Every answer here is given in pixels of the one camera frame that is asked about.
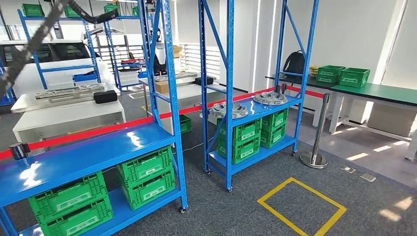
blue metal shelving rack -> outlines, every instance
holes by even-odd
[[[281,9],[281,24],[280,24],[280,31],[279,31],[279,41],[278,41],[278,55],[277,55],[277,63],[276,63],[276,75],[279,74],[290,74],[290,75],[297,75],[302,76],[302,83],[301,83],[301,91],[300,93],[295,96],[288,96],[288,102],[280,105],[280,106],[267,106],[257,102],[254,102],[252,98],[243,99],[238,101],[241,105],[246,106],[249,109],[249,114],[246,117],[233,119],[232,120],[232,89],[233,89],[233,32],[234,32],[234,0],[227,1],[227,54],[225,55],[222,44],[220,42],[219,35],[217,33],[216,27],[214,25],[213,18],[210,13],[209,6],[207,4],[207,0],[199,0],[199,26],[200,26],[200,53],[201,53],[201,74],[202,74],[202,113],[203,113],[203,152],[204,152],[204,169],[207,174],[211,173],[211,170],[215,170],[218,172],[222,177],[225,179],[226,188],[231,191],[232,190],[232,175],[236,174],[237,172],[257,163],[260,160],[267,158],[268,156],[286,148],[290,145],[293,147],[293,153],[297,152],[297,143],[298,143],[298,133],[299,133],[299,126],[301,122],[301,114],[302,114],[302,106],[304,102],[304,94],[305,94],[305,87],[307,82],[307,73],[308,73],[308,65],[310,63],[310,54],[311,48],[313,43],[313,35],[314,35],[314,27],[316,23],[316,16],[317,16],[317,9],[318,9],[319,0],[314,0],[313,4],[313,11],[311,15],[311,22],[310,22],[310,32],[308,37],[308,44],[307,50],[304,50],[304,47],[301,43],[300,37],[298,35],[297,28],[294,24],[294,21],[291,17],[289,8],[287,6],[287,0],[283,0],[282,2],[282,9]],[[207,18],[211,25],[211,28],[214,33],[214,37],[216,39],[217,45],[219,47],[219,51],[221,54],[221,58],[224,62],[226,67],[226,91],[221,91],[215,88],[212,88],[207,85],[206,78],[206,42],[205,42],[205,22],[204,17],[205,13],[207,13]],[[297,41],[300,45],[300,48],[304,54],[305,64],[304,64],[304,71],[303,74],[294,74],[294,73],[287,73],[280,71],[280,64],[281,64],[281,54],[282,54],[282,44],[284,38],[284,25],[285,25],[285,18],[288,15],[290,19],[291,25],[293,27],[294,33],[297,37]],[[275,79],[275,87],[278,86],[279,77],[277,76]],[[217,151],[211,151],[210,149],[220,131],[220,128],[217,129],[214,138],[211,142],[209,142],[209,134],[208,134],[208,108],[207,108],[207,89],[213,89],[218,92],[222,92],[226,94],[226,116],[222,119],[222,123],[220,127],[226,122],[226,156],[224,158],[217,154]],[[294,132],[294,136],[286,135],[284,139],[277,144],[275,144],[270,149],[260,147],[259,153],[251,156],[250,158],[233,165],[232,164],[232,130],[233,127],[253,121],[255,119],[259,119],[261,117],[270,115],[275,112],[279,112],[286,108],[289,108],[293,105],[299,105],[298,109],[298,116],[296,122],[296,129]]]
[[[1,62],[1,59],[0,59],[0,76],[3,75],[3,70],[4,70],[3,63]],[[13,105],[14,102],[15,102],[15,99],[13,95],[13,90],[12,88],[9,88],[9,90],[7,91],[7,94],[4,95],[3,97],[0,97],[0,107]]]
[[[144,21],[146,15],[145,3],[142,0],[138,0],[138,3],[142,32],[148,32],[148,23]],[[112,235],[178,198],[181,202],[180,211],[183,212],[188,208],[174,73],[169,0],[157,1],[155,22],[159,22],[159,12],[163,16],[170,97],[167,98],[155,92],[153,74],[149,73],[148,81],[153,122],[2,164],[0,166],[0,224],[7,236],[40,236],[43,234],[39,225],[17,232],[5,210],[5,206],[170,144],[175,144],[177,153],[176,157],[172,157],[177,176],[177,187],[137,210],[130,209],[120,188],[109,192],[114,217],[82,235]],[[144,33],[142,37],[145,42],[145,61],[149,68],[153,64],[152,55],[154,53],[151,52],[155,50],[155,43],[150,44],[150,42],[155,42],[156,37],[150,39],[148,33]],[[172,107],[174,135],[165,131],[160,125],[156,107],[157,96],[169,102]]]
[[[119,20],[139,20],[139,18],[140,18],[139,16],[118,16],[116,19],[119,19]],[[153,25],[153,22],[154,22],[153,17],[147,16],[146,19],[150,19],[151,24]],[[115,52],[115,47],[114,47],[113,40],[112,40],[112,31],[111,31],[109,22],[104,23],[104,32],[106,33],[107,46],[109,48],[110,61],[112,63],[112,70],[113,70],[113,76],[115,78],[116,87],[120,90],[120,92],[122,92],[123,88],[130,87],[130,86],[135,86],[135,85],[140,85],[139,81],[137,83],[130,84],[130,85],[121,85],[120,75],[119,75],[119,67],[124,68],[125,66],[123,66],[123,65],[118,66],[118,64],[117,64],[116,52]],[[132,66],[142,66],[142,65],[144,65],[142,62],[137,62],[137,63],[133,63],[130,66],[132,67]]]
[[[17,13],[19,15],[20,21],[22,22],[22,26],[23,26],[23,30],[25,31],[26,38],[29,40],[30,35],[29,35],[29,31],[28,31],[28,26],[26,25],[26,21],[44,21],[45,17],[24,16],[22,14],[21,10],[17,10]],[[66,67],[42,69],[40,64],[39,64],[39,59],[38,59],[36,53],[33,53],[33,60],[36,64],[36,68],[38,69],[39,77],[40,77],[40,80],[42,82],[43,88],[48,89],[48,86],[46,84],[45,77],[43,76],[43,73],[54,72],[54,71],[64,71],[64,70],[87,69],[87,68],[93,68],[94,69],[96,77],[97,77],[97,82],[101,83],[100,73],[98,71],[98,66],[97,66],[97,59],[95,58],[94,47],[93,47],[93,44],[92,44],[91,34],[90,34],[89,29],[88,29],[87,22],[84,21],[80,17],[71,17],[71,18],[61,17],[61,18],[59,18],[59,20],[60,21],[82,21],[83,22],[84,28],[86,30],[87,43],[88,43],[88,48],[89,48],[89,51],[90,51],[91,62],[92,63],[91,63],[91,65],[76,65],[76,66],[66,66]]]

car window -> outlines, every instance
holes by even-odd
[[[52,48],[58,60],[75,60],[90,58],[84,43],[53,43]]]
[[[23,50],[22,45],[4,45],[4,66],[9,66],[17,57],[17,54]],[[37,56],[39,62],[50,62],[52,61],[51,50],[49,49],[47,44],[41,44],[39,50],[37,51]],[[28,63],[34,63],[33,56],[31,57]]]

green plastic crate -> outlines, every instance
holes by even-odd
[[[326,83],[337,83],[340,81],[340,75],[317,75],[316,80]]]
[[[139,16],[139,9],[138,7],[132,7],[132,15]]]
[[[130,205],[130,208],[132,210],[136,210],[175,188],[174,169],[170,169],[169,171],[133,188],[126,187],[122,182],[121,188],[124,197]]]
[[[217,120],[217,127],[221,124],[221,119]],[[233,127],[232,132],[232,145],[242,145],[248,140],[253,139],[256,136],[259,136],[261,133],[262,127],[262,118],[241,124],[239,126]],[[221,140],[226,139],[226,123],[223,124],[223,127],[220,130],[218,138]]]
[[[288,108],[262,118],[262,130],[274,131],[287,123]]]
[[[340,85],[360,88],[368,81],[370,70],[360,68],[346,68],[340,75]]]
[[[345,69],[344,66],[338,65],[325,65],[319,67],[319,75],[327,75],[327,76],[339,76],[341,71]]]
[[[22,4],[23,14],[25,16],[45,16],[42,6],[39,4]]]
[[[39,222],[49,222],[107,196],[101,171],[28,198]]]
[[[64,8],[65,16],[68,18],[80,17],[70,6]]]
[[[271,148],[279,141],[281,141],[285,136],[285,125],[274,131],[261,131],[261,146],[264,148]]]
[[[171,146],[128,160],[116,166],[127,187],[137,186],[172,169]]]
[[[113,5],[113,4],[109,3],[109,4],[104,6],[104,12],[113,11],[114,9],[119,10],[119,8],[120,7],[118,5]]]
[[[237,164],[259,152],[261,135],[247,141],[242,145],[232,146],[232,164]],[[217,153],[226,158],[226,141],[217,139]]]
[[[113,218],[109,197],[90,203],[47,224],[39,223],[44,236],[78,236]]]
[[[186,115],[180,115],[179,126],[181,128],[181,134],[190,132],[192,130],[191,118]]]

chrome stanchion base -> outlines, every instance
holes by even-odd
[[[317,154],[316,161],[313,163],[313,152],[304,152],[300,155],[300,161],[309,167],[322,169],[327,166],[328,162],[325,157],[320,154]]]

red barrier tape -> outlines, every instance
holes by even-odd
[[[287,89],[292,90],[292,91],[296,91],[296,92],[300,91],[299,88],[292,87],[292,86],[287,86]],[[256,91],[256,92],[253,92],[253,93],[247,93],[247,94],[239,95],[239,96],[233,97],[233,101],[242,100],[242,99],[245,99],[245,98],[252,97],[255,94],[262,93],[262,92],[268,92],[268,91],[272,91],[272,90],[273,90],[273,88],[268,88],[268,89]],[[323,98],[323,96],[324,96],[321,93],[312,92],[312,91],[308,91],[308,90],[306,90],[305,94],[311,95],[311,96],[314,96],[314,97],[319,97],[319,98]],[[210,102],[210,103],[207,104],[207,107],[210,108],[214,104],[224,102],[224,101],[225,100]],[[187,114],[187,113],[191,113],[191,112],[200,111],[201,109],[202,109],[201,105],[195,106],[195,107],[184,108],[184,109],[181,109],[179,111],[179,114],[183,115],[183,114]],[[163,113],[163,114],[159,115],[159,117],[161,119],[169,118],[171,116],[172,116],[172,114],[170,112]],[[83,132],[79,132],[79,133],[76,133],[76,134],[69,134],[69,135],[65,135],[65,136],[50,139],[50,140],[45,140],[45,141],[41,141],[41,142],[32,143],[32,144],[29,144],[29,148],[30,148],[30,150],[36,150],[36,149],[39,149],[39,148],[47,148],[47,147],[50,147],[50,146],[66,144],[66,143],[69,143],[69,142],[73,142],[73,141],[77,141],[77,140],[81,140],[81,139],[86,139],[86,138],[91,138],[91,137],[94,137],[94,136],[107,134],[107,133],[122,130],[122,129],[125,129],[125,128],[130,128],[130,127],[133,127],[133,126],[136,126],[136,125],[149,123],[149,122],[152,122],[152,121],[153,121],[152,117],[136,119],[136,120],[128,121],[126,123],[106,126],[106,127],[103,127],[103,128],[83,131]],[[11,153],[10,150],[0,151],[0,160],[6,159],[6,158],[10,157],[11,155],[12,155],[12,153]]]

